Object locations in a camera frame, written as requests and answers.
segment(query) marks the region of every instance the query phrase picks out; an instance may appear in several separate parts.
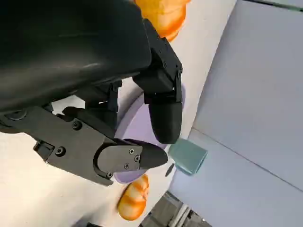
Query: gray wall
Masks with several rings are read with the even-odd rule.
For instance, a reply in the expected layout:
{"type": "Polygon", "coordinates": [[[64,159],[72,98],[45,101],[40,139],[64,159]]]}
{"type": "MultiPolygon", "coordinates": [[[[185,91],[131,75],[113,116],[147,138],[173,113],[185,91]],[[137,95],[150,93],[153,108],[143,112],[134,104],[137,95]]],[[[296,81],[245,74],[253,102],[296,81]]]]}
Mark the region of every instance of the gray wall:
{"type": "Polygon", "coordinates": [[[267,2],[303,7],[303,0],[265,0],[267,2]]]}
{"type": "Polygon", "coordinates": [[[171,192],[214,227],[303,226],[303,14],[238,1],[189,139],[209,151],[171,192]]]}
{"type": "Polygon", "coordinates": [[[239,1],[195,128],[303,190],[303,13],[239,1]]]}

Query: white table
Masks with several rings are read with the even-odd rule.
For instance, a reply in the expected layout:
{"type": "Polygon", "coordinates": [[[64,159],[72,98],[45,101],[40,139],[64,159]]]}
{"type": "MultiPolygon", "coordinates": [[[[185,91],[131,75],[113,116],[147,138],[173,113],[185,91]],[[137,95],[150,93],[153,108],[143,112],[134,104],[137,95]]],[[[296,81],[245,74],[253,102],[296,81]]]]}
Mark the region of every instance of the white table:
{"type": "MultiPolygon", "coordinates": [[[[201,91],[228,17],[236,0],[193,0],[187,18],[172,46],[179,56],[186,88],[181,136],[192,127],[201,91]]],[[[120,110],[138,96],[131,79],[119,91],[120,110]]],[[[65,105],[81,105],[74,97],[65,105]]],[[[147,172],[150,194],[144,214],[123,220],[116,211],[125,185],[104,187],[45,164],[32,150],[35,141],[25,135],[0,135],[0,225],[6,227],[69,227],[86,218],[104,227],[138,226],[168,189],[173,173],[167,164],[147,172]]]]}

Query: orange object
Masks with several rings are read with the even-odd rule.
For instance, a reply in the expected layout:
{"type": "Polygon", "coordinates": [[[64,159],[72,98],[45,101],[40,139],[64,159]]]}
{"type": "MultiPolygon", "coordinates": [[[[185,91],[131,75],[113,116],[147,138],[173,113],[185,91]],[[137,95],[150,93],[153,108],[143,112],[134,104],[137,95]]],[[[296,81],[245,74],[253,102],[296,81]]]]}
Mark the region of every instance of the orange object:
{"type": "Polygon", "coordinates": [[[186,4],[191,0],[134,0],[143,18],[151,21],[160,37],[172,41],[177,37],[186,16],[186,4]]]}
{"type": "Polygon", "coordinates": [[[186,6],[166,14],[146,13],[142,10],[142,16],[151,21],[160,37],[166,37],[181,28],[186,16],[186,6]]]}
{"type": "Polygon", "coordinates": [[[142,215],[146,206],[148,190],[148,176],[145,174],[127,187],[118,203],[118,212],[122,218],[133,221],[142,215]]]}
{"type": "Polygon", "coordinates": [[[140,6],[142,10],[146,13],[169,13],[185,4],[189,3],[191,0],[134,0],[135,3],[140,6]]]}

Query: orange toy bread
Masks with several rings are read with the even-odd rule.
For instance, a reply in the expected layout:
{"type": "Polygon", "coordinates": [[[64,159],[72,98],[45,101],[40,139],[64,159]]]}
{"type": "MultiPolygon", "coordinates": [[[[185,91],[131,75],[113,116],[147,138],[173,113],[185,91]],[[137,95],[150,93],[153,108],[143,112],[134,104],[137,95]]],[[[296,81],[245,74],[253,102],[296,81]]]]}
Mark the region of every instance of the orange toy bread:
{"type": "Polygon", "coordinates": [[[118,212],[122,218],[133,221],[139,218],[146,206],[149,183],[147,175],[132,182],[118,203],[118,212]]]}
{"type": "Polygon", "coordinates": [[[160,37],[172,41],[179,33],[190,0],[135,0],[142,16],[151,21],[160,37]]]}
{"type": "Polygon", "coordinates": [[[169,13],[183,7],[191,0],[134,0],[145,12],[149,13],[169,13]]]}

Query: purple plate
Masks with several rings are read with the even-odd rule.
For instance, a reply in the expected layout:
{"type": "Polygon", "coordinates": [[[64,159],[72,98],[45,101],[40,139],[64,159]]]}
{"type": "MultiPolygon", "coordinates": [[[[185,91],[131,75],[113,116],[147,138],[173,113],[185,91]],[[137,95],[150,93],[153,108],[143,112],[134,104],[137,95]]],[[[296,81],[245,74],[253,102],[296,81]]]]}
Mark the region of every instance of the purple plate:
{"type": "MultiPolygon", "coordinates": [[[[185,100],[185,89],[183,86],[182,93],[183,100],[185,100]]],[[[117,128],[115,138],[142,140],[165,149],[166,144],[161,144],[157,141],[153,134],[150,113],[148,105],[144,104],[143,93],[124,115],[117,128]]],[[[114,177],[119,183],[131,183],[142,176],[145,172],[146,170],[120,172],[114,173],[114,177]]]]}

